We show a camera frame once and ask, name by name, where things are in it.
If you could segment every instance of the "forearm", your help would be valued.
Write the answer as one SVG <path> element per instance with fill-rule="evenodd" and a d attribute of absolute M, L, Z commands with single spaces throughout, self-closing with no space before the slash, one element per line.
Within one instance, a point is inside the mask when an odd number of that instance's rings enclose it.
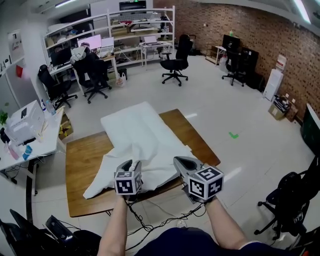
<path fill-rule="evenodd" d="M 127 204 L 118 196 L 100 241 L 98 256 L 124 256 L 127 243 Z"/>
<path fill-rule="evenodd" d="M 209 202 L 205 208 L 214 236 L 221 247 L 238 250 L 248 242 L 239 225 L 231 218 L 217 198 Z"/>

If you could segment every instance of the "dark shorts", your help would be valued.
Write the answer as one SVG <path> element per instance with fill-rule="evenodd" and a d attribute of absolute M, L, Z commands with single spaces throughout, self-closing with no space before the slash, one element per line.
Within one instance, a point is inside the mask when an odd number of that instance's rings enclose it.
<path fill-rule="evenodd" d="M 198 228 L 171 228 L 140 249 L 136 256 L 292 256 L 260 242 L 251 242 L 239 250 L 221 248 L 212 237 Z"/>

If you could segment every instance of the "green tape mark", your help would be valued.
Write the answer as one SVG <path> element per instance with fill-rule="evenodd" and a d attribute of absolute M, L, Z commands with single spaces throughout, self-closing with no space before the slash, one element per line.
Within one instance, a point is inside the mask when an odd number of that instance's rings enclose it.
<path fill-rule="evenodd" d="M 229 132 L 229 135 L 231 136 L 232 139 L 236 139 L 239 137 L 239 134 L 233 135 L 233 133 L 231 131 Z"/>

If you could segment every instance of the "pink screen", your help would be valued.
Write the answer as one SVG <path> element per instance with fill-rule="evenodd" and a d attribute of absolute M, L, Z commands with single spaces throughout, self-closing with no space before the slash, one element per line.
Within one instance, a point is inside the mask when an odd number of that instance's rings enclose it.
<path fill-rule="evenodd" d="M 90 50 L 100 48 L 101 47 L 101 35 L 97 34 L 95 36 L 81 39 L 78 41 L 78 46 L 80 47 L 82 43 L 88 43 L 90 45 Z"/>

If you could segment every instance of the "keyboard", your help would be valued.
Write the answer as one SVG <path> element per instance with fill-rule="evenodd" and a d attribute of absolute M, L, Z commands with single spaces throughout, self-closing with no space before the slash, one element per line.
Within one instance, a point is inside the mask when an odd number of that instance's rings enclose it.
<path fill-rule="evenodd" d="M 145 44 L 146 46 L 159 46 L 162 45 L 161 42 L 148 42 Z"/>
<path fill-rule="evenodd" d="M 58 65 L 58 66 L 56 66 L 56 69 L 61 69 L 61 68 L 63 68 L 64 66 L 67 66 L 67 65 L 69 65 L 69 64 L 70 64 L 70 62 L 67 62 L 67 63 L 61 64 L 61 65 Z"/>

